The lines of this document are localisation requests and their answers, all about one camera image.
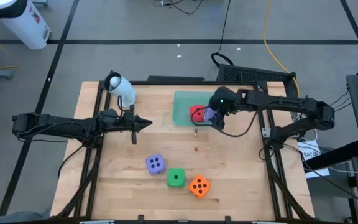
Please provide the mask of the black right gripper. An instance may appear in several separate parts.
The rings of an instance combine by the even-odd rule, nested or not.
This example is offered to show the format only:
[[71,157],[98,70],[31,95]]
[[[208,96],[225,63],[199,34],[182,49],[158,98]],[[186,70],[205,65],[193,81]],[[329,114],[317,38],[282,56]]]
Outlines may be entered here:
[[225,126],[224,115],[237,113],[238,94],[229,88],[219,87],[215,94],[209,99],[209,107],[217,108],[216,111],[221,115],[212,118],[212,127],[217,130],[223,130]]

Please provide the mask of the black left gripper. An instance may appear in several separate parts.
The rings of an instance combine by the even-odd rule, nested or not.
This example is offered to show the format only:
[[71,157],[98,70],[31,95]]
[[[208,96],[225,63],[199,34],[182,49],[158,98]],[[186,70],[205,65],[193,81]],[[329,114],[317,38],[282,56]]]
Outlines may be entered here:
[[128,109],[124,110],[123,113],[123,123],[127,131],[131,132],[131,141],[132,144],[137,144],[136,131],[141,131],[142,129],[150,126],[152,121],[141,118],[140,116],[134,114],[134,105],[130,105]]

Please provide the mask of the large purple foam die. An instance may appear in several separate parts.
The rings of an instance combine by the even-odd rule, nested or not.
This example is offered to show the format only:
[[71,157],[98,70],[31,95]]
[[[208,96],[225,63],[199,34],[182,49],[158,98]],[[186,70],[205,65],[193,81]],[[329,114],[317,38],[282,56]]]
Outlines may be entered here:
[[204,109],[204,116],[203,116],[203,121],[204,122],[212,122],[212,120],[217,117],[218,112],[213,110],[210,107],[207,107]]
[[165,163],[161,154],[154,154],[146,158],[145,164],[150,175],[157,175],[165,172]]

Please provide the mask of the large red foam die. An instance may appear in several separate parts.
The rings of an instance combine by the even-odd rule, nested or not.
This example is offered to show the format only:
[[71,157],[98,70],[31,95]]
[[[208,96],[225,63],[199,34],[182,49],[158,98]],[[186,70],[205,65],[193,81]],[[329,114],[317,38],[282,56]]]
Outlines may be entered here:
[[193,105],[190,107],[190,120],[195,123],[204,121],[205,105]]

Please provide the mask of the teal plastic bin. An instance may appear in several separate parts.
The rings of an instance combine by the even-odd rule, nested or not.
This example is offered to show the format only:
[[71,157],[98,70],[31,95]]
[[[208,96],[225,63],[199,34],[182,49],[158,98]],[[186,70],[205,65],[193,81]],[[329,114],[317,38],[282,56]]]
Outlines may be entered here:
[[176,91],[173,99],[173,123],[177,126],[193,126],[191,107],[207,107],[213,95],[213,91]]

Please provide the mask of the large green foam die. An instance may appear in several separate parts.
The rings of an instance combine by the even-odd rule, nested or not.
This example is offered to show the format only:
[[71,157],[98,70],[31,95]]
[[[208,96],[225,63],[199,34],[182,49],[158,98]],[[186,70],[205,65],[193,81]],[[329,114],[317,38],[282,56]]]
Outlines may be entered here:
[[181,168],[169,168],[167,171],[167,186],[182,188],[185,186],[185,170]]

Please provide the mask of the large orange foam die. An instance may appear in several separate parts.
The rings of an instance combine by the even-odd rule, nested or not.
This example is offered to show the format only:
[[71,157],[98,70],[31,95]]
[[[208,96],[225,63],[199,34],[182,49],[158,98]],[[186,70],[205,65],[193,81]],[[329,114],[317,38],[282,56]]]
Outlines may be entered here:
[[210,190],[211,184],[202,175],[196,175],[190,182],[189,191],[198,198],[203,198]]

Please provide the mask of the white paper sheet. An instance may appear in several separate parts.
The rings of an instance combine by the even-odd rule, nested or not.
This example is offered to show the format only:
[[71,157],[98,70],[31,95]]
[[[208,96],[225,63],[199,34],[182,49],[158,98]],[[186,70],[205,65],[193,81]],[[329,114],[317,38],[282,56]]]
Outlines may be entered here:
[[[305,160],[312,159],[322,154],[322,150],[316,141],[298,142],[298,148],[303,153]],[[327,168],[317,170],[316,172],[324,177],[330,176],[330,172]],[[313,171],[305,171],[305,177],[306,179],[312,179],[319,176]]]

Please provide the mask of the black beam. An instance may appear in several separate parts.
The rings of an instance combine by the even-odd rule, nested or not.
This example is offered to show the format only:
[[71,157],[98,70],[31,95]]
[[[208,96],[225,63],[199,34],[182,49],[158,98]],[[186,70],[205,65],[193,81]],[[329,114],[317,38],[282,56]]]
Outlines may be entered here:
[[303,162],[303,167],[310,170],[324,169],[330,165],[349,161],[353,157],[358,157],[358,141],[308,159]]

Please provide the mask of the large white cylinder black band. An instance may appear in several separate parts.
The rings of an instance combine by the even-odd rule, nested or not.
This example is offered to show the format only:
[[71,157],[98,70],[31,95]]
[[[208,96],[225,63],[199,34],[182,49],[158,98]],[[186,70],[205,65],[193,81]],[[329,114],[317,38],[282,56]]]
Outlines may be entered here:
[[52,31],[32,0],[0,0],[0,21],[31,50],[47,46]]

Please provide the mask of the black aluminium table frame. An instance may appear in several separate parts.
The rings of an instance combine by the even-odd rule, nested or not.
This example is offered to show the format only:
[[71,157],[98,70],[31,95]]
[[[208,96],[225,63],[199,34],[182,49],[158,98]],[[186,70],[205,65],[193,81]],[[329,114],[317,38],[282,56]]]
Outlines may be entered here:
[[[224,133],[173,123],[176,91],[214,91],[218,86],[217,82],[134,83],[135,110],[152,125],[139,133],[137,144],[131,143],[129,133],[104,137],[98,174],[73,214],[115,221],[135,220],[139,215],[145,220],[175,221],[295,217],[268,175],[261,136],[264,126],[290,124],[290,113],[238,113],[226,118]],[[198,198],[187,185],[168,187],[166,173],[147,171],[145,160],[152,154],[161,154],[167,168],[184,169],[187,184],[202,175],[210,190]]]

